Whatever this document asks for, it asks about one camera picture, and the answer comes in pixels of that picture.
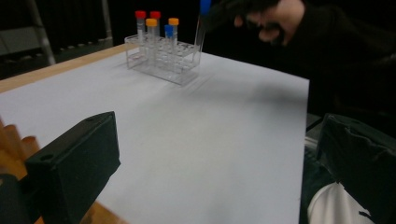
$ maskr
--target red cap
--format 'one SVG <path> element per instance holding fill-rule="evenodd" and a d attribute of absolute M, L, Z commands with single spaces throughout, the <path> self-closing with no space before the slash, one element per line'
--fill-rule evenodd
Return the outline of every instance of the red cap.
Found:
<path fill-rule="evenodd" d="M 146 18 L 146 11 L 136 11 L 134 13 L 134 15 L 138 18 L 138 19 L 145 19 Z"/>
<path fill-rule="evenodd" d="M 161 17 L 160 11 L 150 11 L 149 16 L 153 19 L 159 19 Z"/>

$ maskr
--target white cloth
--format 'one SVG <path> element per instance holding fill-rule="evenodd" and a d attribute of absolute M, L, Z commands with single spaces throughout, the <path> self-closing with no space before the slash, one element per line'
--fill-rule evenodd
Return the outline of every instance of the white cloth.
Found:
<path fill-rule="evenodd" d="M 359 212 L 370 214 L 344 190 L 344 186 L 332 183 L 320 189 L 312 198 L 308 206 L 308 221 L 310 224 L 374 223 Z"/>

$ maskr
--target yellow cap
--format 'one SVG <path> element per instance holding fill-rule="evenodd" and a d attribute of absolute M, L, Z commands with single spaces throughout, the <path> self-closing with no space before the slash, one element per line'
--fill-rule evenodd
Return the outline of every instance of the yellow cap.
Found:
<path fill-rule="evenodd" d="M 157 26 L 157 20 L 156 19 L 146 19 L 146 25 L 147 26 Z"/>
<path fill-rule="evenodd" d="M 178 25 L 178 18 L 169 18 L 169 25 Z"/>

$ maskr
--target white paper sheet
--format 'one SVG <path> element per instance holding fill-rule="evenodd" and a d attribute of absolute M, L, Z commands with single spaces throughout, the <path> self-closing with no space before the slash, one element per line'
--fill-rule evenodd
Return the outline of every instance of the white paper sheet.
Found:
<path fill-rule="evenodd" d="M 308 80 L 203 54 L 185 87 L 125 54 L 0 94 L 40 146 L 115 111 L 119 170 L 98 200 L 134 224 L 298 223 Z"/>

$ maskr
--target blue cap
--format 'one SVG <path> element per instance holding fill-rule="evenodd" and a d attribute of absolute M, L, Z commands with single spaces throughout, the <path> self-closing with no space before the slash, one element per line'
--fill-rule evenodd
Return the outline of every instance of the blue cap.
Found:
<path fill-rule="evenodd" d="M 173 36 L 173 25 L 165 25 L 165 35 L 169 37 Z"/>
<path fill-rule="evenodd" d="M 200 13 L 201 15 L 206 15 L 209 12 L 210 5 L 212 4 L 212 0 L 201 0 L 200 5 Z"/>

